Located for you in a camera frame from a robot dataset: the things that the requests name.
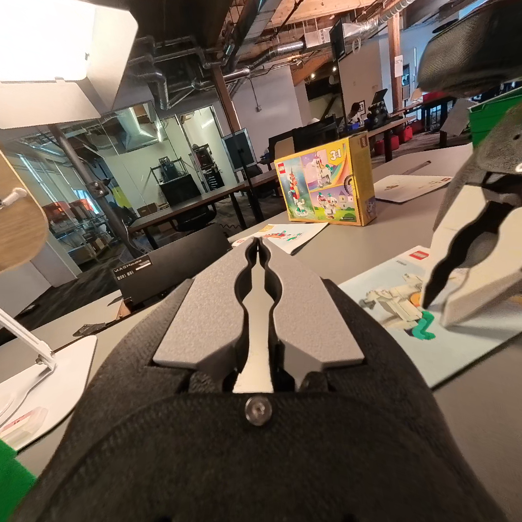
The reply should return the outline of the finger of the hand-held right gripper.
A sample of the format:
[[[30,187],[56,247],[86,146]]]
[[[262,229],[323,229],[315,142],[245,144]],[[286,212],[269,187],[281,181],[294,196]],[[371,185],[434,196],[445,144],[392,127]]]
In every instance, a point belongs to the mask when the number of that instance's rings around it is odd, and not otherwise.
[[[446,298],[440,320],[445,327],[461,323],[521,291],[521,207],[510,205],[510,213],[498,228],[486,232],[496,242],[485,258],[469,266],[463,283]]]
[[[510,193],[465,185],[434,231],[421,294],[428,309],[444,290],[452,271],[464,263],[475,239],[497,229],[510,213]]]

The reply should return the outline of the black equipment enclosure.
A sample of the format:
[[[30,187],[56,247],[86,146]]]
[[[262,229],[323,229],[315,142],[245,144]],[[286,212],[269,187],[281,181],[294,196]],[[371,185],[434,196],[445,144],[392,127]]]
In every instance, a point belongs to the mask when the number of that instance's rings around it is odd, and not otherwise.
[[[168,157],[160,158],[159,166],[162,176],[159,187],[170,207],[201,195],[182,158],[176,160],[170,160]]]

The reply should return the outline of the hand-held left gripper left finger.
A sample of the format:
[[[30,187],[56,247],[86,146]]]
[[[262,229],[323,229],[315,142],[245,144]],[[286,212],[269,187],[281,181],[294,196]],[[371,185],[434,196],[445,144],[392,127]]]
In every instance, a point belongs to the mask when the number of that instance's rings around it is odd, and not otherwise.
[[[242,244],[200,272],[166,330],[153,362],[200,371],[215,381],[241,373],[249,353],[248,312],[258,239]]]

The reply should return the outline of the cardboard box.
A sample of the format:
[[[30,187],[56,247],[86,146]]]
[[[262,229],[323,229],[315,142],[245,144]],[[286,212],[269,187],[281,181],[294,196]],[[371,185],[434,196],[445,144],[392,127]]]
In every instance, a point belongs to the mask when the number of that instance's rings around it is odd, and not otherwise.
[[[273,136],[269,139],[269,159],[275,161],[295,153],[293,136]]]

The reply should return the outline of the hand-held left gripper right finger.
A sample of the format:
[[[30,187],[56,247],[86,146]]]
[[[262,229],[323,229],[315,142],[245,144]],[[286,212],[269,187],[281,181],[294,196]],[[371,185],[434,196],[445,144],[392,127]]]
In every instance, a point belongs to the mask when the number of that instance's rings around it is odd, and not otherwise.
[[[260,239],[269,311],[273,388],[299,388],[310,373],[359,365],[364,355],[325,282],[270,240]]]

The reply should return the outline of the black light stand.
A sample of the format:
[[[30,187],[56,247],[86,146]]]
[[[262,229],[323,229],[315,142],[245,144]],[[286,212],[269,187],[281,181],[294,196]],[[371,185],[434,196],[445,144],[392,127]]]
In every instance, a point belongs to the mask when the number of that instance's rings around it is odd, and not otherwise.
[[[146,254],[147,251],[144,251],[142,248],[136,245],[129,237],[126,226],[111,207],[109,201],[107,200],[107,186],[101,180],[96,178],[96,176],[93,175],[88,168],[85,167],[85,165],[82,163],[82,160],[77,155],[74,148],[71,146],[67,137],[58,125],[49,124],[48,128],[58,145],[62,148],[63,152],[66,154],[73,167],[78,172],[88,192],[97,201],[101,210],[104,212],[106,218],[108,219],[111,230],[127,247],[127,250],[130,252],[132,258],[138,258]]]

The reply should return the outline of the grey monitor on stand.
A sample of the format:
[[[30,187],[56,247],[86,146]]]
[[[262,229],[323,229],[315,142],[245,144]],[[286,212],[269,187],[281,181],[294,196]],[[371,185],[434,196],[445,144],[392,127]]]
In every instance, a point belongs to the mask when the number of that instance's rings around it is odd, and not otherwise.
[[[246,128],[241,128],[239,131],[222,137],[221,141],[233,172],[241,172],[243,174],[244,190],[247,194],[251,210],[256,223],[261,223],[264,220],[264,216],[255,195],[252,177],[249,172],[249,169],[258,167],[258,161],[248,131]]]

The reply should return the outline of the wooden book stand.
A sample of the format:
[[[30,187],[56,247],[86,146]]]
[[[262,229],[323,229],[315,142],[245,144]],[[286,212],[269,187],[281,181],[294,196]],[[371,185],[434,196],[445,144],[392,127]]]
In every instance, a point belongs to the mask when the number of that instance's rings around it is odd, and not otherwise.
[[[18,268],[42,250],[49,234],[46,215],[21,177],[1,153],[1,272]],[[86,336],[53,351],[1,309],[1,326],[36,353],[28,369],[1,382],[1,428],[37,407],[48,415],[20,451],[59,425],[75,408],[87,385],[97,345]]]

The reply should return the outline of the studio light panel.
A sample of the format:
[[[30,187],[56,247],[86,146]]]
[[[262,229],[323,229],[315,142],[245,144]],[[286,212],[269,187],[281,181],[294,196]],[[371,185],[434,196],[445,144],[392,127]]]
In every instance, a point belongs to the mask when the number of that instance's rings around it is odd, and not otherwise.
[[[138,23],[84,1],[1,1],[1,129],[114,109]]]

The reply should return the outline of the yellow lego box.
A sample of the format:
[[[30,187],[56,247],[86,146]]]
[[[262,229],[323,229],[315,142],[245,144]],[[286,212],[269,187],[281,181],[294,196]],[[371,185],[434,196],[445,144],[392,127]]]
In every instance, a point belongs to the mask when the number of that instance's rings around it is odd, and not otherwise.
[[[367,226],[377,217],[367,131],[274,160],[291,222]]]

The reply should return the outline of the black office chair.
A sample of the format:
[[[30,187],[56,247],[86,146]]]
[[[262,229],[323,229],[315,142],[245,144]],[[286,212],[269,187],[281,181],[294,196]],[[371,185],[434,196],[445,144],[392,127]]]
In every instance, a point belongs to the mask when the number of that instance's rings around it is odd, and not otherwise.
[[[215,204],[210,206],[200,206],[186,212],[182,212],[175,217],[177,232],[192,233],[205,228],[211,224],[217,215]]]

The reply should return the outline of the black hanging monitor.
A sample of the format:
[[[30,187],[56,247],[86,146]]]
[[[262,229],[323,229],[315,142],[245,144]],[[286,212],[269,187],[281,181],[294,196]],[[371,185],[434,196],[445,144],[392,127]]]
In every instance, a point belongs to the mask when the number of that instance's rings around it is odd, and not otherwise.
[[[332,26],[329,35],[334,61],[339,62],[347,54],[343,20],[341,18]]]

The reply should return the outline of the seahorse instruction booklet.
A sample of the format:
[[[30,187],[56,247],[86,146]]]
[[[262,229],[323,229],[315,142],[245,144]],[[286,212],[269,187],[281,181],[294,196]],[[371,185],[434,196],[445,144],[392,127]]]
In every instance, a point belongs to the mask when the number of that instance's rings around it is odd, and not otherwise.
[[[234,241],[230,240],[230,243],[232,247],[237,247],[248,238],[263,238],[277,245],[278,248],[287,254],[293,255],[326,227],[326,223],[268,224],[259,231],[244,238],[239,238]]]

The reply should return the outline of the long brown table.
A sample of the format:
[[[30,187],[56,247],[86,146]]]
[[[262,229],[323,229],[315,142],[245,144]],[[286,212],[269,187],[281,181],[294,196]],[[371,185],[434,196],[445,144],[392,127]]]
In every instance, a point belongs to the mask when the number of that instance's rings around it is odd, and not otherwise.
[[[242,182],[231,187],[221,187],[217,190],[205,193],[204,195],[196,196],[184,202],[170,206],[164,210],[154,212],[146,217],[139,218],[128,228],[128,233],[132,234],[142,231],[153,249],[157,249],[158,246],[155,242],[155,239],[148,230],[151,226],[161,225],[165,222],[172,221],[181,213],[186,213],[190,210],[198,209],[200,207],[212,206],[212,204],[225,199],[226,196],[230,196],[232,200],[233,209],[236,214],[240,229],[245,230],[247,228],[246,222],[234,194],[236,192],[250,193],[252,188],[253,187],[249,186],[248,183]]]

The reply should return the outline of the black desk monitor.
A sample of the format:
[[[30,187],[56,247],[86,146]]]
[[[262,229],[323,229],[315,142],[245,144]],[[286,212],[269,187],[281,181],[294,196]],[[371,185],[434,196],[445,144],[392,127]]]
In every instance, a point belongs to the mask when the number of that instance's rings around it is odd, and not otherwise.
[[[339,139],[335,115],[292,130],[294,153],[326,145]]]

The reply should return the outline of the metal exhaust hood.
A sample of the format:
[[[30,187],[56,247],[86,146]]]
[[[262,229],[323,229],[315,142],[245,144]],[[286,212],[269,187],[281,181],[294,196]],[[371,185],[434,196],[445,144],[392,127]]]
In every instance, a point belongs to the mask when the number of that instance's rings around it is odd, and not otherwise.
[[[117,111],[115,114],[123,129],[123,132],[120,134],[120,140],[126,152],[135,151],[159,142],[157,134],[151,134],[141,127],[134,108],[126,108]]]

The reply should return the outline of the small clear plastic case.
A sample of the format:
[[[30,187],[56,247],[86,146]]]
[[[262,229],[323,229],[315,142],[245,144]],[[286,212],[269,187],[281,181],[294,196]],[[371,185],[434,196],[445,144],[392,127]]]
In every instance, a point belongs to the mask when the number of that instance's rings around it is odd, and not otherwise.
[[[1,440],[14,449],[21,449],[43,425],[48,411],[47,408],[37,407],[5,424],[1,428]]]

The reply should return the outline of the unicorn instruction booklet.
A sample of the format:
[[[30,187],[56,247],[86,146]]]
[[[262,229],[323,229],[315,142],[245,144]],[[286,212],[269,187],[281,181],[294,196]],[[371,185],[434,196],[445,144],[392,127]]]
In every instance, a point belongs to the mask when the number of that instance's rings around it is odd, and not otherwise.
[[[442,299],[460,286],[467,269],[455,269],[425,310],[420,297],[429,254],[418,245],[340,288],[391,334],[434,388],[521,332],[521,296],[446,329],[440,325]]]

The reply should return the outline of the green plastic bin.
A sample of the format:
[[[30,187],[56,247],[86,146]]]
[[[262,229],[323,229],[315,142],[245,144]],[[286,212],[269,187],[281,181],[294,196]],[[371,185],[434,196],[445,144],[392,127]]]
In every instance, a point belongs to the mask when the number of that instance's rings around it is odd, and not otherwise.
[[[8,521],[36,483],[18,460],[17,452],[1,440],[1,521]]]
[[[510,90],[469,109],[469,127],[473,148],[476,149],[506,112],[521,103],[521,87]]]

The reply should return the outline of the white instruction booklet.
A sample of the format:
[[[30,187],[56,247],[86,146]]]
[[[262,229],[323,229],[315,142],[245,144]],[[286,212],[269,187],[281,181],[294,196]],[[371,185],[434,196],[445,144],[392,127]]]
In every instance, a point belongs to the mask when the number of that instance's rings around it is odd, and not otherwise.
[[[452,177],[438,175],[388,175],[374,184],[375,199],[403,204],[447,186]]]

